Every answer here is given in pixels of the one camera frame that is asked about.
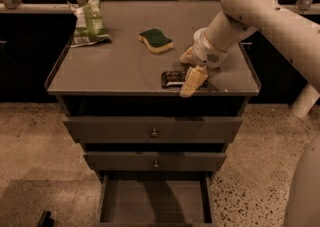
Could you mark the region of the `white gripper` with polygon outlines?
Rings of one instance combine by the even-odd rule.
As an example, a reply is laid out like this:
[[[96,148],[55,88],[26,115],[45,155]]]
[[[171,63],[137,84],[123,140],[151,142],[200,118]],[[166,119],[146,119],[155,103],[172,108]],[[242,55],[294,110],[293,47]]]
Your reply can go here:
[[[188,69],[180,96],[183,98],[191,97],[208,78],[207,68],[200,65],[206,65],[209,69],[214,69],[219,67],[227,56],[227,52],[220,51],[209,43],[205,36],[205,28],[196,31],[193,46],[189,47],[179,58],[181,63],[197,64],[196,67]]]

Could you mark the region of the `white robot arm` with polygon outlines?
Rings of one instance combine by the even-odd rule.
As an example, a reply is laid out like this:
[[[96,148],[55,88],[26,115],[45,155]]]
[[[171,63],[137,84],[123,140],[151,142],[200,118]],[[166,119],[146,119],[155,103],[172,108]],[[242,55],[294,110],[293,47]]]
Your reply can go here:
[[[181,57],[189,63],[180,95],[204,83],[207,70],[227,58],[235,44],[260,32],[307,80],[291,107],[304,117],[320,98],[320,26],[281,6],[278,0],[220,0],[222,10],[194,34],[194,44]],[[320,136],[305,148],[296,166],[283,227],[320,227]]]

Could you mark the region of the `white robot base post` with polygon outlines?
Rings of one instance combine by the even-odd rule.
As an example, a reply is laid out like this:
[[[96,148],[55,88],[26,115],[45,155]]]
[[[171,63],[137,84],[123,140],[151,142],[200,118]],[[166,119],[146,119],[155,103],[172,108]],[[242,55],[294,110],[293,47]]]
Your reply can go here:
[[[299,118],[305,117],[319,98],[320,94],[315,88],[311,84],[307,84],[292,104],[292,113]]]

